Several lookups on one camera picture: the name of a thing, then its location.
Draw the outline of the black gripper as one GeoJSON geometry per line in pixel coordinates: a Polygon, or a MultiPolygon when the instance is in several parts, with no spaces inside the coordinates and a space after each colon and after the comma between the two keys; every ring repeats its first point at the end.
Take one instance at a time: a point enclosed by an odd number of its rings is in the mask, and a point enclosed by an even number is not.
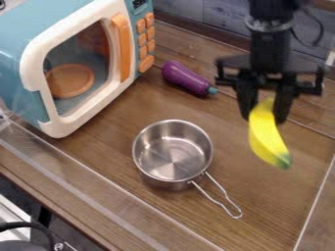
{"type": "Polygon", "coordinates": [[[324,67],[293,54],[290,30],[250,33],[249,53],[216,60],[216,84],[234,88],[241,117],[257,104],[257,88],[276,86],[273,115],[277,125],[286,120],[294,95],[320,95],[324,67]],[[297,81],[297,75],[315,75],[315,81],[297,81]]]}

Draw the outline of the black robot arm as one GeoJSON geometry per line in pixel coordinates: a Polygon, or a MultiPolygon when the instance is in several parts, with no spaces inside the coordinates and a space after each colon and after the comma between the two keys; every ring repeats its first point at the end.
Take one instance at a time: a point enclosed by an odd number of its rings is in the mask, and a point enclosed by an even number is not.
{"type": "Polygon", "coordinates": [[[244,25],[250,32],[249,52],[216,59],[216,83],[236,93],[240,115],[249,117],[257,104],[257,91],[276,91],[274,122],[288,117],[293,99],[300,94],[323,92],[325,67],[293,53],[290,40],[296,37],[293,16],[305,12],[309,0],[248,0],[244,25]]]}

